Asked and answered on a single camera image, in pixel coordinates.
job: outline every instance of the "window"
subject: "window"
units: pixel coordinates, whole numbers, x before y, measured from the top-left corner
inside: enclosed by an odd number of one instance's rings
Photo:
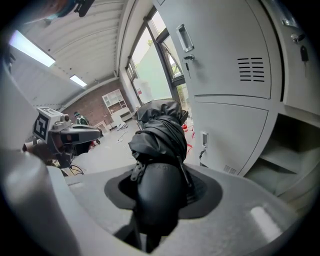
[[[183,63],[155,8],[144,18],[137,38],[132,46],[126,72],[140,104],[174,99],[191,116]]]
[[[149,31],[147,28],[145,28],[132,55],[132,60],[135,67],[137,67],[137,65],[140,63],[153,43],[154,42],[152,41]]]
[[[181,68],[181,63],[174,46],[174,42],[171,39],[171,36],[168,36],[162,43],[162,48],[167,59],[168,65],[170,66],[171,77],[177,78],[183,75],[183,71]]]
[[[158,32],[158,35],[161,34],[161,32],[166,28],[166,25],[164,23],[164,21],[162,20],[159,12],[156,12],[153,17],[152,17],[152,22]]]
[[[142,103],[172,99],[168,81],[151,35],[145,29],[132,55],[137,78],[134,88]]]
[[[191,116],[191,107],[190,107],[190,102],[189,102],[189,94],[188,94],[187,85],[185,83],[180,84],[176,87],[176,89],[178,90],[182,109],[185,111],[189,111],[189,115]]]

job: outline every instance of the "key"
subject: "key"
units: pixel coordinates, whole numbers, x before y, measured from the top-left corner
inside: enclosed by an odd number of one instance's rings
[[[307,52],[307,48],[305,46],[301,46],[300,48],[301,60],[304,64],[304,77],[307,77],[307,62],[309,61],[309,56]]]
[[[191,79],[191,76],[190,76],[190,70],[189,70],[189,65],[188,65],[188,63],[185,63],[185,67],[186,67],[186,70],[188,70],[189,78]]]

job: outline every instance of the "brick wall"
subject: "brick wall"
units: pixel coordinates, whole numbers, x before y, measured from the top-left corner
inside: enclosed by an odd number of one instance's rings
[[[78,111],[80,115],[85,116],[89,120],[89,123],[92,126],[100,123],[101,121],[105,121],[105,123],[109,125],[113,122],[113,120],[107,109],[107,106],[104,103],[104,100],[102,99],[102,96],[117,89],[120,89],[125,103],[133,113],[133,108],[119,79],[89,92],[82,98],[78,99],[75,103],[67,107],[63,113],[68,114],[73,123],[76,123],[74,113]]]

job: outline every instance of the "vent grille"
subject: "vent grille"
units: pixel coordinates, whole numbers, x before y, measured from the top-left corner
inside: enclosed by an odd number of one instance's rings
[[[224,168],[223,168],[223,171],[228,173],[228,174],[236,174],[237,170],[236,169],[233,169],[231,168],[230,166],[228,165],[225,165]]]
[[[229,173],[231,167],[226,165],[224,168],[223,168],[223,171],[226,172],[226,173]]]
[[[240,81],[264,82],[264,61],[261,57],[238,58]]]

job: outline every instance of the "door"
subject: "door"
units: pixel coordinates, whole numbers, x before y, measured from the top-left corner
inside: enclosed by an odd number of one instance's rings
[[[292,36],[304,35],[298,26],[282,24],[283,10],[277,2],[270,5],[273,22],[279,34],[284,65],[284,95],[283,103],[304,111],[320,115],[320,61],[308,37],[300,43],[294,43]],[[291,14],[285,12],[285,17],[292,20]],[[308,61],[302,61],[301,50],[304,47]]]
[[[259,23],[244,0],[152,0],[182,61],[193,95],[239,95],[270,98],[268,50]],[[194,49],[183,50],[188,37]],[[193,54],[188,61],[184,57]]]
[[[219,103],[196,102],[195,108],[207,110],[194,127],[197,143],[202,132],[208,134],[201,163],[220,172],[237,175],[254,151],[267,119],[267,110]]]

